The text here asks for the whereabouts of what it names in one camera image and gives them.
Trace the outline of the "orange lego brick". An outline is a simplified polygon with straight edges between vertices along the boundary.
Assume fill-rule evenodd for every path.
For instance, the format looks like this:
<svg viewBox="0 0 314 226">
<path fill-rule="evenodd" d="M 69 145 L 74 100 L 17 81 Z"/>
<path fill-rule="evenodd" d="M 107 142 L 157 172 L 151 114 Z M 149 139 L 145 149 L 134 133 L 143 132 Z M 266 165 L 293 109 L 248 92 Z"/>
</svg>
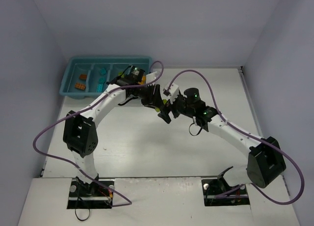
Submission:
<svg viewBox="0 0 314 226">
<path fill-rule="evenodd" d="M 141 85 L 144 85 L 146 83 L 146 76 L 143 75 L 142 80 L 141 80 Z"/>
</svg>

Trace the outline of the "green long lego brick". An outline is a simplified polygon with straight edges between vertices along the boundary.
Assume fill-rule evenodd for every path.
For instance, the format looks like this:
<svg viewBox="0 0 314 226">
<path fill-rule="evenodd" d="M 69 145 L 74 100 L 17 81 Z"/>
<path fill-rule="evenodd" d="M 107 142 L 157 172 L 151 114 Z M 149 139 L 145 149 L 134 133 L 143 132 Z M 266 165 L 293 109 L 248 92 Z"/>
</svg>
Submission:
<svg viewBox="0 0 314 226">
<path fill-rule="evenodd" d="M 170 108 L 169 108 L 169 100 L 167 99 L 163 99 L 161 101 L 160 104 L 158 104 L 156 107 L 155 107 L 155 111 L 156 112 L 169 112 L 170 111 Z"/>
</svg>

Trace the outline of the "cyan square lego brick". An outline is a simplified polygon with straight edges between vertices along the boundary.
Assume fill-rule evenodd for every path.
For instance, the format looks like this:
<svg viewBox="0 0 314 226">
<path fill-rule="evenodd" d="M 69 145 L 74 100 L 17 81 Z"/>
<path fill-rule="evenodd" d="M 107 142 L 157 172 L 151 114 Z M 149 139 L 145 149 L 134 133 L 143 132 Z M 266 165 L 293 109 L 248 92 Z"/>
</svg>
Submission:
<svg viewBox="0 0 314 226">
<path fill-rule="evenodd" d="M 99 78 L 99 83 L 100 84 L 103 84 L 104 82 L 105 82 L 105 78 L 103 78 L 103 77 Z"/>
</svg>

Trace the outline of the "brown long lego brick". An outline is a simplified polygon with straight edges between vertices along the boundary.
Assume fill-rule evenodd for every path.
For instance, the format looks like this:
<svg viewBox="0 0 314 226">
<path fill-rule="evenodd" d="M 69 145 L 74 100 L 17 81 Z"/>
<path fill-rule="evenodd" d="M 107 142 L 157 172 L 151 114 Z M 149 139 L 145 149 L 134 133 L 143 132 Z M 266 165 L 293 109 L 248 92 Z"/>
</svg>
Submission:
<svg viewBox="0 0 314 226">
<path fill-rule="evenodd" d="M 82 83 L 75 83 L 74 88 L 75 89 L 79 89 L 79 90 L 85 90 L 86 89 L 86 85 L 82 84 Z"/>
</svg>

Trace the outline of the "cyan long lego brick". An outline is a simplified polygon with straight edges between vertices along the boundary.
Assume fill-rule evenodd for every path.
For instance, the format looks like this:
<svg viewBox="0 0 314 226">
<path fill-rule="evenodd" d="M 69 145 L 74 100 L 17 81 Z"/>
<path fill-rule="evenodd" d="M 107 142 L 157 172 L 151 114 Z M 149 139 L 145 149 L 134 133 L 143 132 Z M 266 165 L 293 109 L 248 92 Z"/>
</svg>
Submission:
<svg viewBox="0 0 314 226">
<path fill-rule="evenodd" d="M 105 91 L 106 84 L 105 83 L 98 83 L 96 87 L 97 93 L 103 93 Z"/>
</svg>

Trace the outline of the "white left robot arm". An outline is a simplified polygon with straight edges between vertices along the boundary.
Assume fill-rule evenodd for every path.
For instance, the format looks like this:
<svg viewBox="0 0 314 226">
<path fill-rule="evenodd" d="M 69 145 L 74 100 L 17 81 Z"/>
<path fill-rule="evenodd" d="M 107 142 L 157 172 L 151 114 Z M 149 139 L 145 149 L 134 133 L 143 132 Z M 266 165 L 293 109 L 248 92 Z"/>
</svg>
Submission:
<svg viewBox="0 0 314 226">
<path fill-rule="evenodd" d="M 128 66 L 124 74 L 112 79 L 107 89 L 90 105 L 78 112 L 68 112 L 63 141 L 74 157 L 80 184 L 92 188 L 99 182 L 93 154 L 99 142 L 99 124 L 113 108 L 129 97 L 141 98 L 149 108 L 160 108 L 163 101 L 156 82 L 161 75 L 162 72 L 145 74 L 136 66 Z"/>
</svg>

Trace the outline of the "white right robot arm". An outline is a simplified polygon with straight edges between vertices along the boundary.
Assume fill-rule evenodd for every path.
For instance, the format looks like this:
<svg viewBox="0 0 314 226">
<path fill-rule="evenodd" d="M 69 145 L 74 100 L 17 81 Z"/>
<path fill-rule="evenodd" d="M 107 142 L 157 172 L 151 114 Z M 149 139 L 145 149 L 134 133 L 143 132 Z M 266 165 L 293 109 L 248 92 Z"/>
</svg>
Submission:
<svg viewBox="0 0 314 226">
<path fill-rule="evenodd" d="M 218 175 L 218 179 L 227 187 L 253 183 L 264 189 L 286 169 L 282 154 L 277 152 L 279 144 L 274 138 L 264 139 L 238 127 L 231 127 L 216 108 L 201 100 L 197 88 L 188 88 L 180 93 L 179 88 L 175 87 L 163 90 L 163 94 L 167 102 L 160 109 L 159 116 L 167 123 L 171 122 L 169 113 L 174 118 L 179 115 L 190 117 L 201 130 L 222 138 L 247 159 L 246 165 L 228 167 Z"/>
</svg>

